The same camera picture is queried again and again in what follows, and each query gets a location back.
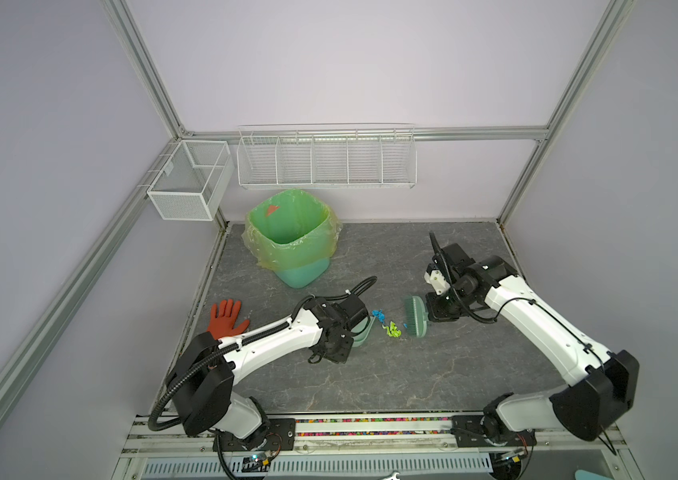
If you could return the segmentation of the green hand brush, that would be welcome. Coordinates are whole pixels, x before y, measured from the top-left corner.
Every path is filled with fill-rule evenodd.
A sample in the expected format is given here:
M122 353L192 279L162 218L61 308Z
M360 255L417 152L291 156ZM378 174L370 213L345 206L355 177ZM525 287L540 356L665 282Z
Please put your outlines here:
M404 300L406 322L404 326L410 336L423 338L427 333L428 313L420 296L408 296Z

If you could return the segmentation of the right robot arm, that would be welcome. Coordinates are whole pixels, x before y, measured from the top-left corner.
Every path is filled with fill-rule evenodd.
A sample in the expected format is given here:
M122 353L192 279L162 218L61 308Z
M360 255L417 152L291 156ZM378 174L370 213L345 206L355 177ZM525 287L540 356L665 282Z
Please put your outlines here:
M504 445L524 431L565 430L583 441L608 443L608 429L635 402L639 361L592 339L537 295L507 261L470 257L460 245L430 239L433 257L424 279L432 322L469 318L494 324L504 318L560 374L560 387L530 394L504 394L483 410L472 434Z

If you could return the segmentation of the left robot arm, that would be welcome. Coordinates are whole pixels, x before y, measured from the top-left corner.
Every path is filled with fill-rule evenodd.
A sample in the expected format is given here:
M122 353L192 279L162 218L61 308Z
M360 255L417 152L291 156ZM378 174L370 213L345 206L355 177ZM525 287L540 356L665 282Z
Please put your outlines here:
M163 431L181 426L187 436L208 430L228 433L256 445L264 441L269 420L255 399L235 387L256 370L298 350L309 361L347 361L355 328L369 323L370 313L357 294L303 298L291 314L252 332L214 338L196 336L165 379L165 392L153 407L147 426Z

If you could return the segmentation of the green plastic dustpan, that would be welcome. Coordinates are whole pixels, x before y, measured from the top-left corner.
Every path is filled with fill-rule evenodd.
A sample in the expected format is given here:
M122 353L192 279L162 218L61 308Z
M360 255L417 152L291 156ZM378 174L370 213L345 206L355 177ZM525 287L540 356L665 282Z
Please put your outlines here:
M366 342L370 335L371 329L374 326L374 322L375 320L373 317L368 316L351 329L354 348L360 347Z

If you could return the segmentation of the paper scrap cluster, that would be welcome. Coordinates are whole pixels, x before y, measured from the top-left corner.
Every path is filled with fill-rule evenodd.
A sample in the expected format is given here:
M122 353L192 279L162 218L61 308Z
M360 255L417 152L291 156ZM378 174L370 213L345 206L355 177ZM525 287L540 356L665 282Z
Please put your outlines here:
M382 310L373 310L371 312L372 317L377 320L382 329L385 331L386 335L391 338L400 338L402 332L399 330L397 325L393 321L389 321L386 318L386 315Z

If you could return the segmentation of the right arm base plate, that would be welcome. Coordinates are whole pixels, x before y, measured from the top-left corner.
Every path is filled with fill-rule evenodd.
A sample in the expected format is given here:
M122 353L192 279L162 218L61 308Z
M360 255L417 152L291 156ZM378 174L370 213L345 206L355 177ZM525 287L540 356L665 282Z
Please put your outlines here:
M533 431L511 431L498 418L484 414L454 415L450 433L457 446L467 447L532 447L537 445Z

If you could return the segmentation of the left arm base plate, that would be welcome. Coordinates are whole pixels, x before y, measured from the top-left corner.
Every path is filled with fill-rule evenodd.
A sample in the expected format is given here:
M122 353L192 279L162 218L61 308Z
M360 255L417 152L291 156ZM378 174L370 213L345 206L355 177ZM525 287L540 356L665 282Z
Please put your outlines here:
M254 452L260 450L291 451L296 440L296 419L270 418L249 436L240 439L230 432L222 432L212 449L222 452Z

